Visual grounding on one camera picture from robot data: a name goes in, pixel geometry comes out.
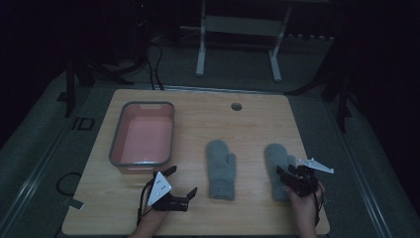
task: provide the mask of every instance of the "pink plastic bin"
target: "pink plastic bin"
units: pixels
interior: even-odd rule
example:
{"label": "pink plastic bin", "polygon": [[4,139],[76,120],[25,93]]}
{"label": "pink plastic bin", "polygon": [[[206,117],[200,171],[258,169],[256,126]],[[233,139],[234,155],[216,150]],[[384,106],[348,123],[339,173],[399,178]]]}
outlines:
{"label": "pink plastic bin", "polygon": [[161,169],[171,157],[174,107],[170,102],[129,102],[121,112],[110,162],[123,174]]}

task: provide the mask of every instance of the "wooden table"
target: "wooden table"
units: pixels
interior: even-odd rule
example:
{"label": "wooden table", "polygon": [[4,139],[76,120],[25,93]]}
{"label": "wooden table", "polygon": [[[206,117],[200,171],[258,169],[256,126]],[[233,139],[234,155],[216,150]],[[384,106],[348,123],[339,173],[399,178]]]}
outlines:
{"label": "wooden table", "polygon": [[[187,212],[170,212],[157,235],[279,235],[295,234],[289,202],[271,198],[263,150],[281,143],[296,158],[307,158],[286,97],[281,95],[117,90],[108,108],[62,231],[68,235],[130,234],[136,227],[143,186],[152,175],[123,175],[108,159],[123,105],[129,101],[169,101],[175,107],[168,178],[176,196],[194,187],[197,195]],[[241,103],[235,111],[232,103]],[[224,140],[237,155],[236,199],[210,199],[205,147]],[[324,209],[317,232],[329,232]]]}

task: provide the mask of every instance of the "white metal stand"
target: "white metal stand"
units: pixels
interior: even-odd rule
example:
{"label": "white metal stand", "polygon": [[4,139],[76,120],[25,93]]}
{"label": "white metal stand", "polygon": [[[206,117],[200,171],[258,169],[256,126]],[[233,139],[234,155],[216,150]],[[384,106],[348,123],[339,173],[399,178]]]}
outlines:
{"label": "white metal stand", "polygon": [[283,21],[272,21],[206,15],[206,0],[202,0],[201,4],[200,49],[198,52],[197,69],[195,72],[197,76],[202,76],[204,74],[204,63],[206,58],[206,32],[223,32],[276,37],[275,46],[272,50],[268,51],[268,56],[271,63],[274,81],[281,81],[277,54],[290,17],[291,7],[287,8]]}

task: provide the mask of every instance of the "gray mitten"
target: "gray mitten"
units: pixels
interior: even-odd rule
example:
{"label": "gray mitten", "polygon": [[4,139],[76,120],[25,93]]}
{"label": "gray mitten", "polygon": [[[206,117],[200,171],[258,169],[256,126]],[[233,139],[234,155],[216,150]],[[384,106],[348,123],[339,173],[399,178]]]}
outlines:
{"label": "gray mitten", "polygon": [[276,201],[288,200],[288,195],[284,183],[277,174],[277,166],[288,172],[289,165],[296,165],[296,159],[287,155],[286,149],[280,144],[270,144],[264,151],[266,165],[268,168],[269,179],[272,184],[272,198]]}
{"label": "gray mitten", "polygon": [[233,200],[235,198],[236,155],[229,153],[225,142],[215,140],[207,145],[206,157],[210,198]]}

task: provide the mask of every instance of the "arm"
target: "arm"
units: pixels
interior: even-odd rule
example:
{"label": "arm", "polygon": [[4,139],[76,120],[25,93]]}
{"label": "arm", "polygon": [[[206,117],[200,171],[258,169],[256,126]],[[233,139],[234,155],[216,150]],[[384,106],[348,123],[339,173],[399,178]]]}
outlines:
{"label": "arm", "polygon": [[[318,189],[316,195],[318,200],[321,200],[322,190],[324,186],[319,183],[322,189]],[[286,187],[287,194],[290,198],[291,207],[293,210],[294,221],[301,238],[318,237],[315,230],[315,215],[316,204],[315,198],[312,194],[305,197],[299,197],[290,187]]]}
{"label": "arm", "polygon": [[[149,206],[145,206],[144,211],[148,212],[151,209]],[[142,217],[142,221],[129,236],[129,238],[151,238],[160,228],[166,218],[167,211],[156,211],[151,210]]]}

